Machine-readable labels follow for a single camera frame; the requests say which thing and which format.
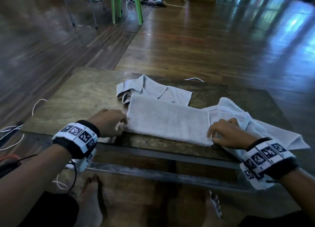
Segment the hand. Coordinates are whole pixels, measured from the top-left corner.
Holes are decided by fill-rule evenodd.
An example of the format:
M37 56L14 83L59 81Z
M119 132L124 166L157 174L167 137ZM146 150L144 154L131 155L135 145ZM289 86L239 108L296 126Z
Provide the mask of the hand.
M215 144L244 150L258 140L258 138L240 129L236 118L231 118L228 121L220 119L218 122L213 123L207 132L207 138L211 136Z
M121 110L102 109L87 121L94 124L100 131L100 137L120 136L123 130L116 130L117 123L123 122L127 124L127 116Z

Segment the wooden table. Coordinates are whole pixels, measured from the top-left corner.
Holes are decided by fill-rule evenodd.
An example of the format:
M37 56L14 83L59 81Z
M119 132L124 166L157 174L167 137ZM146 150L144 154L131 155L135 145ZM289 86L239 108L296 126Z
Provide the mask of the wooden table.
M116 85L125 80L140 76L141 74L137 73L98 70L88 67L78 68L48 102L38 109L34 116L25 123L22 131L54 135L69 122L87 119L105 107L108 109L120 109L124 113L127 113L127 106L116 98ZM293 129L266 90L213 85L196 81L170 80L157 76L150 76L150 78L164 85L175 86L193 92L189 104L191 107L205 108L216 105L221 97L227 97L233 100L240 108L249 112L255 119L287 130ZM100 138L99 141L105 143L97 146L97 149L100 151L125 152L174 161L232 168L239 171L238 160L223 148L216 145L204 147L186 142L126 132L115 140ZM132 169L125 169L123 166L95 162L92 162L90 166L100 170L106 169L112 172L145 177L154 176L155 179L160 178L160 176L156 176L156 172L149 171L143 173L142 170L132 171ZM181 178L179 176L172 176L175 173L160 174L163 177L159 180L168 181L174 178ZM238 177L240 181L243 181L241 174L238 174ZM193 179L193 182L204 181ZM238 188L234 184L230 185L229 183L224 184L216 181L215 185L225 185L227 188L230 187L232 189Z

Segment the wooden floor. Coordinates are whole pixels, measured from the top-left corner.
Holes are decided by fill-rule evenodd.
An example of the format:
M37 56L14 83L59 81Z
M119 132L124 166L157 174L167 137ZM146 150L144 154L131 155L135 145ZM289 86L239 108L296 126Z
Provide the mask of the wooden floor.
M314 146L313 6L294 0L144 6L147 18L140 28L134 6L124 2L121 21L112 24L110 2L105 0L105 11L100 2L94 3L98 32L86 0L69 0L69 6L80 25L75 29L63 0L0 0L0 128L25 121L38 99L48 99L72 70L88 65L266 89L296 131ZM18 133L8 145L20 137ZM49 139L26 136L7 153L23 157L48 145ZM315 173L313 150L296 154L302 166ZM122 161L112 153L108 158ZM88 175L78 177L76 194ZM202 189L110 174L101 179L111 213L107 226L200 226L203 222ZM298 209L282 188L217 193L223 217L234 223L246 214L276 217Z

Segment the tabletop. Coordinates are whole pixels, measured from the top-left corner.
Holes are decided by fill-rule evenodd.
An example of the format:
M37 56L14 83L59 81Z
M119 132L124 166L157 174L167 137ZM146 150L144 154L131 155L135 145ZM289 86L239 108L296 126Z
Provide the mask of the tabletop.
M116 85L128 79L140 77L138 73L99 70L89 67L77 68L63 86L35 111L22 131L54 135L70 122L87 119L102 108L120 109L127 113L127 105L116 98ZM236 105L250 113L254 119L271 125L293 130L283 112L266 90L217 85L205 82L175 80L149 76L154 81L192 92L189 106L205 108L218 104L221 97L230 98ZM186 142L167 140L124 132L112 145L149 149L154 151L197 156L238 162L222 147L204 147Z

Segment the green plastic stool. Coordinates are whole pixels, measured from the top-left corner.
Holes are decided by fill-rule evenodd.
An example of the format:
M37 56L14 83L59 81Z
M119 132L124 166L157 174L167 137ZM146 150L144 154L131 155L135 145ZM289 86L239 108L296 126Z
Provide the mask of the green plastic stool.
M142 9L141 9L141 4L140 0L134 0L136 4L136 10L137 10L137 16L138 16L138 21L139 25L142 25L143 23L143 17L142 17ZM113 23L116 23L115 21L115 3L118 5L118 17L121 18L121 0L111 0L112 3L112 17L113 17Z

